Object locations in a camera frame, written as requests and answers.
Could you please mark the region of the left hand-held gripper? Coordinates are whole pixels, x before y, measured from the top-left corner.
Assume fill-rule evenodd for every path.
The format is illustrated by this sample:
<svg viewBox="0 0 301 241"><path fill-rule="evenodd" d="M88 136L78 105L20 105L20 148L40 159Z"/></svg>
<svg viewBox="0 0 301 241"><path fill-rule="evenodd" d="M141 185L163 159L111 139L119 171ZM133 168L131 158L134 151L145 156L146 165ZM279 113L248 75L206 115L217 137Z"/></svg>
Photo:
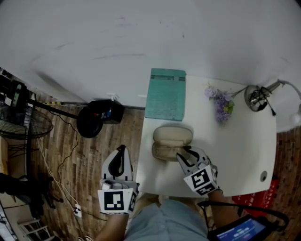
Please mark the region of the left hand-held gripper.
<svg viewBox="0 0 301 241"><path fill-rule="evenodd" d="M120 145L103 163L103 178L133 180L128 148ZM101 180L98 200L101 213L133 213L139 184L134 181Z"/></svg>

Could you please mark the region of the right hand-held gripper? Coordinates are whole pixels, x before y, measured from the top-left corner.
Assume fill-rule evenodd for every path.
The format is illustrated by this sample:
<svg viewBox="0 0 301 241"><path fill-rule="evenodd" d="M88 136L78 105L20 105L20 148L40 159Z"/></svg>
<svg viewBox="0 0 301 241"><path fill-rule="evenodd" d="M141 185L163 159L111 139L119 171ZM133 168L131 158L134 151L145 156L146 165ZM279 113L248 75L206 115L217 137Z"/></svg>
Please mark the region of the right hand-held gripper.
<svg viewBox="0 0 301 241"><path fill-rule="evenodd" d="M221 190L217 184L218 169L207 159L205 152L194 146L184 146L188 154L176 154L176 158L184 172L188 175L184 178L188 187L200 196L207 195L213 191Z"/></svg>

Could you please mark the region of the beige glasses case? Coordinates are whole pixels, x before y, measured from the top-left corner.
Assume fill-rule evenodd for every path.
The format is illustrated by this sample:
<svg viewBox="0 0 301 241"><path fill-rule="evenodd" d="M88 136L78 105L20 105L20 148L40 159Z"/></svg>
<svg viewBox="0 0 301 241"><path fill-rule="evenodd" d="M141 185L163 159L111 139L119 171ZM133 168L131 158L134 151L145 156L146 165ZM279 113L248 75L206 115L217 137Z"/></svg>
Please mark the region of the beige glasses case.
<svg viewBox="0 0 301 241"><path fill-rule="evenodd" d="M184 147L192 142L193 133L185 127L179 126L162 126L158 127L153 132L152 155L154 158L162 161L177 161L177 158L162 158L155 154L155 151L160 146L168 147Z"/></svg>

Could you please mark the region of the person's right forearm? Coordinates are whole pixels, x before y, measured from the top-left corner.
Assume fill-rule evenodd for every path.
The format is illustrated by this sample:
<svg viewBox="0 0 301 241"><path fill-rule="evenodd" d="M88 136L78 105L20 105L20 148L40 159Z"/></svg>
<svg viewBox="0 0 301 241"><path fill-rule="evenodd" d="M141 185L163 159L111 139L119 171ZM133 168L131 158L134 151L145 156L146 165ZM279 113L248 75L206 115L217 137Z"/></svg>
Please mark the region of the person's right forearm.
<svg viewBox="0 0 301 241"><path fill-rule="evenodd" d="M228 203L221 190L216 190L208 194L209 201ZM233 207L211 206L215 226L217 228L231 224L239 220L239 216Z"/></svg>

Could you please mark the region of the person's left forearm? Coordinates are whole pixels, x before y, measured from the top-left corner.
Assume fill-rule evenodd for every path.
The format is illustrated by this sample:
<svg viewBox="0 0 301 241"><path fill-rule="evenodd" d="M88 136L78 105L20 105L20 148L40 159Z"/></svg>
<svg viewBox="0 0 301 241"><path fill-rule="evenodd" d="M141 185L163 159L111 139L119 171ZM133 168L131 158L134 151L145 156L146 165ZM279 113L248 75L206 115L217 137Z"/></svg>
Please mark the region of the person's left forearm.
<svg viewBox="0 0 301 241"><path fill-rule="evenodd" d="M94 241L123 241L128 220L129 215L110 215Z"/></svg>

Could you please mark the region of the white table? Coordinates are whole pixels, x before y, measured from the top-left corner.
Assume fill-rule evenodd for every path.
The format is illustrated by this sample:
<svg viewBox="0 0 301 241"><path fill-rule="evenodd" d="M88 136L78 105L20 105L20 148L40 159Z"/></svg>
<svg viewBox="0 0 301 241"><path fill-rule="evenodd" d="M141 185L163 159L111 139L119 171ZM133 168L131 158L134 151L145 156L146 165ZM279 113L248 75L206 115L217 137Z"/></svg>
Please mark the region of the white table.
<svg viewBox="0 0 301 241"><path fill-rule="evenodd" d="M155 159L151 153L153 132L161 126L183 126L193 132L192 146L199 147L218 168L217 182L225 196L237 196L267 190L270 187L276 155L276 118L270 109L253 112L241 92L234 98L234 110L225 125L215 120L214 104L204 91L212 85L235 92L243 85L228 81L186 77L185 114L181 122L146 118L137 163L136 181L144 193L196 197L184 181L178 162ZM260 175L267 171L267 178Z"/></svg>

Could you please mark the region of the black standing fan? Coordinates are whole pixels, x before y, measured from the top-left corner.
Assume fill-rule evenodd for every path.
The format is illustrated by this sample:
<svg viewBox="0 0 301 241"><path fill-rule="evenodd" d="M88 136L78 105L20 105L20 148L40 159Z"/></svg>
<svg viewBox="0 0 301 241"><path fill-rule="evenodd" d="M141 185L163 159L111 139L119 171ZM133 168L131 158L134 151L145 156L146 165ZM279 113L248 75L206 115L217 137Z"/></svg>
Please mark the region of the black standing fan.
<svg viewBox="0 0 301 241"><path fill-rule="evenodd" d="M30 141L50 133L52 121L37 108L75 119L77 132L85 138L95 137L103 127L99 114L88 106L71 114L38 102L22 82L0 80L0 136Z"/></svg>

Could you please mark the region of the black bag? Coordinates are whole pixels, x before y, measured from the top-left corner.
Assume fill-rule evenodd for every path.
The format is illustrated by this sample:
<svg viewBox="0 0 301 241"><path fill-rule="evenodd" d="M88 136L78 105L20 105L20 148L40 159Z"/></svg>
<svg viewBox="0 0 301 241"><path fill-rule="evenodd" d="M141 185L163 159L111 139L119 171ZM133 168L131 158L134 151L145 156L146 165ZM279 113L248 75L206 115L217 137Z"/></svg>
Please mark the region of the black bag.
<svg viewBox="0 0 301 241"><path fill-rule="evenodd" d="M120 123L125 110L122 104L111 99L92 101L88 104L88 107L93 115L104 124Z"/></svg>

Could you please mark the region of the purple artificial flower sprig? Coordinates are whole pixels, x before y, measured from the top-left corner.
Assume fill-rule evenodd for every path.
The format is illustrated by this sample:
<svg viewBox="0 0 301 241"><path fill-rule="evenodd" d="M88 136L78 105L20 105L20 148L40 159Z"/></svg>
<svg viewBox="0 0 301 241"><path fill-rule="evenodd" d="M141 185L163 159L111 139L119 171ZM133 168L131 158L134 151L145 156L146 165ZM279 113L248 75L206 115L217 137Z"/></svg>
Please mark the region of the purple artificial flower sprig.
<svg viewBox="0 0 301 241"><path fill-rule="evenodd" d="M227 92L221 91L212 85L207 86L204 94L209 101L213 102L215 119L220 125L226 124L226 122L230 119L235 106L234 98L244 90L246 90L246 87L235 92Z"/></svg>

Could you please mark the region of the person's light blue clothing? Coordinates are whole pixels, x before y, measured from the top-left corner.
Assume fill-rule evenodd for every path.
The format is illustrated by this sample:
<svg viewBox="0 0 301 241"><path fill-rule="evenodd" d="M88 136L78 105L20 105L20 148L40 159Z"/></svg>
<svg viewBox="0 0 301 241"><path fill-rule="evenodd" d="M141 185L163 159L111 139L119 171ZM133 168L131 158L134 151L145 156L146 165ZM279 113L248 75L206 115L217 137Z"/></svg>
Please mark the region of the person's light blue clothing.
<svg viewBox="0 0 301 241"><path fill-rule="evenodd" d="M200 213L175 200L143 208L128 226L124 241L209 241Z"/></svg>

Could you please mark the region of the teal book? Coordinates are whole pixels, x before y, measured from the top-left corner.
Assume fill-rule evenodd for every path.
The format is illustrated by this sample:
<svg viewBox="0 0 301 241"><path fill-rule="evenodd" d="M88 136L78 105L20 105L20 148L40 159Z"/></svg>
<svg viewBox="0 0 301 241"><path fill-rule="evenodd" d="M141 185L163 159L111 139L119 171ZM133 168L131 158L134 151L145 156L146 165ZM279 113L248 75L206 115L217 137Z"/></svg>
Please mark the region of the teal book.
<svg viewBox="0 0 301 241"><path fill-rule="evenodd" d="M145 118L182 121L185 112L186 72L152 68Z"/></svg>

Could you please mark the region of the black tablet with blue screen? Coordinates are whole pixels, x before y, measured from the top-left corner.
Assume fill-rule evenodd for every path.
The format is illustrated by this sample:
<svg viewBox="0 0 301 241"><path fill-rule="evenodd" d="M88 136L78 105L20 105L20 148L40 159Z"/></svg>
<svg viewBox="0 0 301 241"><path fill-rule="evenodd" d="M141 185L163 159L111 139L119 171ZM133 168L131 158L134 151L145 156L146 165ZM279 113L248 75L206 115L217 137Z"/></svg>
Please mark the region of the black tablet with blue screen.
<svg viewBox="0 0 301 241"><path fill-rule="evenodd" d="M233 223L208 232L209 241L264 241L274 231L265 217L246 215Z"/></svg>

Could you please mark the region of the silver desk lamp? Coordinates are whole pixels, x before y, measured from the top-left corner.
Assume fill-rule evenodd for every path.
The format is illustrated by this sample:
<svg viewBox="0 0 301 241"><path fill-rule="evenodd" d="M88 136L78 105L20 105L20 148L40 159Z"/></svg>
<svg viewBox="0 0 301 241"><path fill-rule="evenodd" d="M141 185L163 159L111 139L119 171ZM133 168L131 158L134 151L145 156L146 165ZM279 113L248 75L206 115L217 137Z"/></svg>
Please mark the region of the silver desk lamp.
<svg viewBox="0 0 301 241"><path fill-rule="evenodd" d="M248 85L246 87L246 90L244 91L245 103L253 112L263 111L268 106L271 110L272 116L276 116L276 112L272 108L269 102L269 98L271 97L273 91L275 91L278 87L284 85L291 86L298 95L298 98L300 100L298 111L291 115L290 120L294 126L301 125L301 91L295 85L286 80L277 79L276 82L270 84L267 87Z"/></svg>

